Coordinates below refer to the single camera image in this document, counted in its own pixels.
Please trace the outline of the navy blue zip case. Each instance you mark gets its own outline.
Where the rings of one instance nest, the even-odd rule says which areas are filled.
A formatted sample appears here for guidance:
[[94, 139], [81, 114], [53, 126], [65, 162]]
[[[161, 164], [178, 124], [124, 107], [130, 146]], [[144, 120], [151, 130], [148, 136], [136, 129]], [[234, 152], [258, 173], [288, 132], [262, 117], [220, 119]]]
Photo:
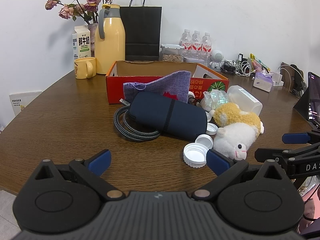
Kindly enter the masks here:
[[139, 124], [184, 140], [193, 141], [207, 130], [207, 115], [202, 108], [151, 92], [138, 93], [128, 114]]

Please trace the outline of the water bottle right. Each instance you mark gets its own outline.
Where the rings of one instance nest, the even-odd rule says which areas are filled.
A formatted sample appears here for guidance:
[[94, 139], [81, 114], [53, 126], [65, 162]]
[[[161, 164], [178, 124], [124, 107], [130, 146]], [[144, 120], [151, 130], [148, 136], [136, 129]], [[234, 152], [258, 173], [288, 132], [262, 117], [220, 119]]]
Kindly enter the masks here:
[[210, 58], [212, 52], [212, 40], [210, 33], [205, 32], [202, 38], [201, 56], [204, 60]]

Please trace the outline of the red cardboard box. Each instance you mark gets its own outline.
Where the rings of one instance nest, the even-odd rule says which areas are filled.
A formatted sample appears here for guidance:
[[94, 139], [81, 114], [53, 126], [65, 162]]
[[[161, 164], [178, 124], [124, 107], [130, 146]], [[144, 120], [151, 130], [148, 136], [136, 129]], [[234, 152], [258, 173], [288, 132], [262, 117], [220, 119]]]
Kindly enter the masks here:
[[162, 95], [177, 99], [169, 87], [179, 90], [188, 88], [195, 98], [202, 99], [204, 92], [227, 91], [228, 78], [200, 63], [168, 61], [116, 61], [106, 76], [107, 99], [117, 104], [125, 96], [124, 84], [131, 83], [138, 90], [144, 90], [152, 82], [160, 82]]

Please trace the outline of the white power adapter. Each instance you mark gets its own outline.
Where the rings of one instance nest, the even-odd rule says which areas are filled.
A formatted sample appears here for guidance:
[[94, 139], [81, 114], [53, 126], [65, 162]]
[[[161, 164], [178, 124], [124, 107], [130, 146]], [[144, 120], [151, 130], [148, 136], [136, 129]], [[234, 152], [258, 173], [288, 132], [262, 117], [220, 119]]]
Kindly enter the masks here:
[[282, 80], [282, 75], [279, 73], [272, 72], [271, 78], [273, 82], [273, 87], [282, 87], [284, 85], [284, 81]]

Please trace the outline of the small white cap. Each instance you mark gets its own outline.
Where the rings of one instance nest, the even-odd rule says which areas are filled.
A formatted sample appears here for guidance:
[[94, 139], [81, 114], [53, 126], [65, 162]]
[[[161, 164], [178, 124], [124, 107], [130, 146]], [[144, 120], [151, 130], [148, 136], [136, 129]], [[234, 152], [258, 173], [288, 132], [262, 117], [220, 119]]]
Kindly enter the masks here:
[[218, 129], [218, 127], [215, 124], [213, 124], [211, 122], [208, 122], [207, 123], [206, 134], [207, 135], [216, 135], [217, 129]]

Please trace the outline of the white robot toy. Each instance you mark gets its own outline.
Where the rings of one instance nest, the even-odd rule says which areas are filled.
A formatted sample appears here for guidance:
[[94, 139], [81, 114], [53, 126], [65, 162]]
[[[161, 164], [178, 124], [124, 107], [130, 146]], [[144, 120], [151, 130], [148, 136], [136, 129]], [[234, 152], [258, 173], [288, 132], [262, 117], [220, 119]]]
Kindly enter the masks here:
[[220, 68], [221, 62], [223, 61], [224, 55], [222, 51], [214, 49], [212, 50], [211, 56], [210, 56], [210, 67], [211, 68]]

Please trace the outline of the purple tissue pack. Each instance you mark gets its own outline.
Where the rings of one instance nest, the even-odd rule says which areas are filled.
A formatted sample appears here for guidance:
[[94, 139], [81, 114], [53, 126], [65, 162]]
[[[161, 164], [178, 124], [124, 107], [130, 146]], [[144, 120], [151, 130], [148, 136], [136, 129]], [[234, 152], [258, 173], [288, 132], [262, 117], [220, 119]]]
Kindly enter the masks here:
[[266, 76], [261, 72], [257, 72], [254, 77], [253, 87], [269, 93], [273, 87], [272, 77]]

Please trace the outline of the iridescent plastic bag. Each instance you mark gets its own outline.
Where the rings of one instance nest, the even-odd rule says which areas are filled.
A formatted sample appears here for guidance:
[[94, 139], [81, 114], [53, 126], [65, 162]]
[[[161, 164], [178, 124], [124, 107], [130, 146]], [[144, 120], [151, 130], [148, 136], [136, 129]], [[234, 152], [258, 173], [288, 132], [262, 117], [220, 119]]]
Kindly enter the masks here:
[[203, 99], [200, 104], [205, 111], [209, 112], [216, 110], [217, 107], [228, 102], [229, 98], [225, 91], [213, 89], [211, 92], [203, 93]]

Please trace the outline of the black paper bag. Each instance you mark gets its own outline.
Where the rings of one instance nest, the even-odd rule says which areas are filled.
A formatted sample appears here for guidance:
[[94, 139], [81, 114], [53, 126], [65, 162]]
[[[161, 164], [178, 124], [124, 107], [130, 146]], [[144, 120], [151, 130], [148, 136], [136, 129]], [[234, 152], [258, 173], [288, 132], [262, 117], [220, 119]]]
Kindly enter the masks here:
[[148, 7], [145, 1], [140, 7], [129, 3], [120, 8], [126, 61], [159, 60], [162, 7]]

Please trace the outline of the colourful snack packet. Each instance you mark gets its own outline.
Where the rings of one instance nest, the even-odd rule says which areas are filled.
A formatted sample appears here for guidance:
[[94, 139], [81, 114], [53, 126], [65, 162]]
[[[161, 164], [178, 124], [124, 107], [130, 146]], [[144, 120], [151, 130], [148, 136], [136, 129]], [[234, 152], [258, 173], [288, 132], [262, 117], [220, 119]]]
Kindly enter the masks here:
[[258, 59], [254, 54], [250, 53], [249, 55], [251, 65], [256, 72], [265, 71], [267, 73], [270, 72], [270, 68], [268, 68], [260, 59]]

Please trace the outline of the large white jar lid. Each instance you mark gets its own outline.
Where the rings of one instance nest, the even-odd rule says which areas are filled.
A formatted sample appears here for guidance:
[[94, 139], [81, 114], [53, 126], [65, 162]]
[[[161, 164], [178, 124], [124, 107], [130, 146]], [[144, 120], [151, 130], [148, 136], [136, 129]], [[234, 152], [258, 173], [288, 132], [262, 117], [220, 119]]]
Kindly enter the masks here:
[[199, 143], [189, 143], [183, 149], [184, 162], [193, 168], [201, 168], [206, 165], [206, 155], [209, 149]]

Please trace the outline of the white box beside table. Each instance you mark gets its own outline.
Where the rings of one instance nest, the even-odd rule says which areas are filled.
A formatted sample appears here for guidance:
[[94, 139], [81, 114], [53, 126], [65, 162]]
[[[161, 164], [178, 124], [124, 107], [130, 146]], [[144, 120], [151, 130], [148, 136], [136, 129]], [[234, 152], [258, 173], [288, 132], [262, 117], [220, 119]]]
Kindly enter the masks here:
[[10, 94], [9, 98], [14, 114], [17, 116], [22, 110], [25, 109], [27, 105], [29, 105], [29, 103], [31, 103], [41, 93], [42, 91]]

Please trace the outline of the purple knitted pouch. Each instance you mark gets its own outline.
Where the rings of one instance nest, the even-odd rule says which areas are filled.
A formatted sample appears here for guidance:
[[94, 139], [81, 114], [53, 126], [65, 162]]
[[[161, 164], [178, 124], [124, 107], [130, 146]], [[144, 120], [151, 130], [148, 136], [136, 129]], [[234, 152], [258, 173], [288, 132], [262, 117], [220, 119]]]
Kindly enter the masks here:
[[181, 70], [148, 83], [127, 82], [123, 84], [124, 98], [132, 102], [139, 92], [151, 92], [187, 103], [190, 79], [191, 72]]

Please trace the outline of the yellow white plush toy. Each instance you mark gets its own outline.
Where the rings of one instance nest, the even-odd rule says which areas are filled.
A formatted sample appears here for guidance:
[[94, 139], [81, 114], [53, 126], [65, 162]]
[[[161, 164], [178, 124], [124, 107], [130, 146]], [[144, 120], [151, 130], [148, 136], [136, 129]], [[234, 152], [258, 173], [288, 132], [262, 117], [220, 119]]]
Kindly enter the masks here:
[[259, 116], [233, 102], [212, 109], [210, 115], [218, 126], [213, 149], [231, 160], [245, 160], [251, 145], [264, 133]]

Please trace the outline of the translucent plastic container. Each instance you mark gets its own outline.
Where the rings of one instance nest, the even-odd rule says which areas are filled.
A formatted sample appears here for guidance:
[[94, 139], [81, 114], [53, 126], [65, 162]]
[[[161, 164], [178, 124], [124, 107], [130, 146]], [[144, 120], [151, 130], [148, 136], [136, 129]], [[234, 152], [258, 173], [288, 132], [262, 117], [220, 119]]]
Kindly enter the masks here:
[[260, 115], [263, 108], [262, 103], [244, 88], [239, 85], [233, 85], [228, 88], [227, 95], [229, 101], [237, 104], [242, 111]]

